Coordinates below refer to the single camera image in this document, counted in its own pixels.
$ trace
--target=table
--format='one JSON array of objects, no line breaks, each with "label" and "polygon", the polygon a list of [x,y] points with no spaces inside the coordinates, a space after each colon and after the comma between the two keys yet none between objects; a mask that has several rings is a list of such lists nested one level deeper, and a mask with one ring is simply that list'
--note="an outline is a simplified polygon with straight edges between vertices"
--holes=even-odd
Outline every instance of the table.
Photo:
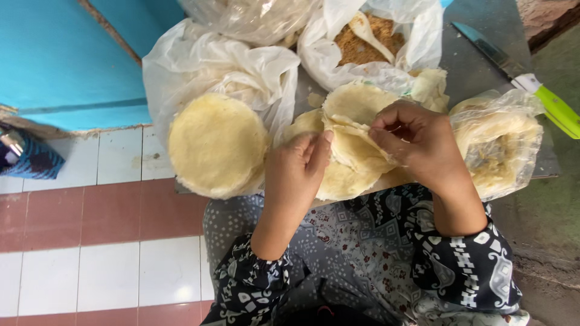
[{"label": "table", "polygon": [[[460,35],[451,25],[451,21],[465,23],[481,31],[524,68],[532,70],[530,49],[515,0],[454,0],[445,10],[443,57],[440,64],[441,68],[448,71],[445,93],[450,96],[449,108],[490,89],[505,93],[514,88],[501,71],[468,39]],[[328,92],[314,82],[300,66],[295,115],[312,110],[306,99],[310,93],[326,95]],[[546,128],[544,130],[533,179],[551,178],[560,174],[552,137]],[[175,189],[178,193],[190,192],[177,181]]]}]

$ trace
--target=white plastic bag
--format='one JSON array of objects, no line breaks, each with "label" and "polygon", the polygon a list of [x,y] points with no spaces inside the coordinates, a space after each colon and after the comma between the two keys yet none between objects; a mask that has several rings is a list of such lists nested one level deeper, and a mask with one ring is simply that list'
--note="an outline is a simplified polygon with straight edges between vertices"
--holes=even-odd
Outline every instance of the white plastic bag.
[{"label": "white plastic bag", "polygon": [[169,125],[196,97],[222,93],[242,100],[264,121],[274,144],[292,123],[297,55],[280,46],[250,49],[243,42],[184,19],[143,58],[149,114],[166,146]]},{"label": "white plastic bag", "polygon": [[[405,45],[394,65],[371,62],[338,67],[342,55],[334,39],[358,10],[394,20],[395,30],[403,33]],[[324,0],[300,36],[298,55],[312,79],[328,91],[363,78],[400,96],[410,95],[415,78],[408,72],[438,67],[442,34],[439,0]]]},{"label": "white plastic bag", "polygon": [[523,90],[488,91],[451,110],[455,140],[483,201],[530,182],[543,128],[534,118],[542,102]]},{"label": "white plastic bag", "polygon": [[320,0],[179,0],[196,23],[257,46],[297,32]]}]

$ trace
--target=knife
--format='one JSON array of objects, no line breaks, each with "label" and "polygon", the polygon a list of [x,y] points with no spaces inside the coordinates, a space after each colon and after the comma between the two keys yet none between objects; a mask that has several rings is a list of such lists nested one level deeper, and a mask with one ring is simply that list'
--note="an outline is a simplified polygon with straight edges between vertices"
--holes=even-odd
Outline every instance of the knife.
[{"label": "knife", "polygon": [[580,117],[566,102],[543,86],[536,76],[490,42],[483,34],[462,23],[451,22],[461,34],[493,61],[519,89],[532,93],[546,107],[546,116],[573,139],[580,139]]}]

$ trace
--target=white plastic spoon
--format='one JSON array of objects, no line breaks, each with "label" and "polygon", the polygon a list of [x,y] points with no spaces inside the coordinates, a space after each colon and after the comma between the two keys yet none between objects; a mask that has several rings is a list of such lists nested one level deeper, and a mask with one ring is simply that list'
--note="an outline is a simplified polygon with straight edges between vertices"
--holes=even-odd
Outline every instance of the white plastic spoon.
[{"label": "white plastic spoon", "polygon": [[393,56],[391,51],[372,34],[371,24],[365,14],[358,11],[350,20],[349,27],[356,36],[377,49],[391,64],[395,62],[395,56]]}]

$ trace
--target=ground spice mixture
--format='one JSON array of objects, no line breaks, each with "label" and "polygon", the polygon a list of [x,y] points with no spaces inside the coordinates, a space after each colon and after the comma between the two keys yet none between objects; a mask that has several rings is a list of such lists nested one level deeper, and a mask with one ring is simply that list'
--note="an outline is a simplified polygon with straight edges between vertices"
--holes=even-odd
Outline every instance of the ground spice mixture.
[{"label": "ground spice mixture", "polygon": [[[405,44],[405,39],[401,33],[393,34],[393,21],[368,13],[366,15],[376,39],[386,46],[393,55],[397,56],[397,52]],[[342,60],[338,63],[339,66],[344,66],[347,63],[365,64],[375,61],[387,61],[377,49],[358,38],[348,25],[342,28],[342,31],[340,31],[334,41],[342,52]]]}]

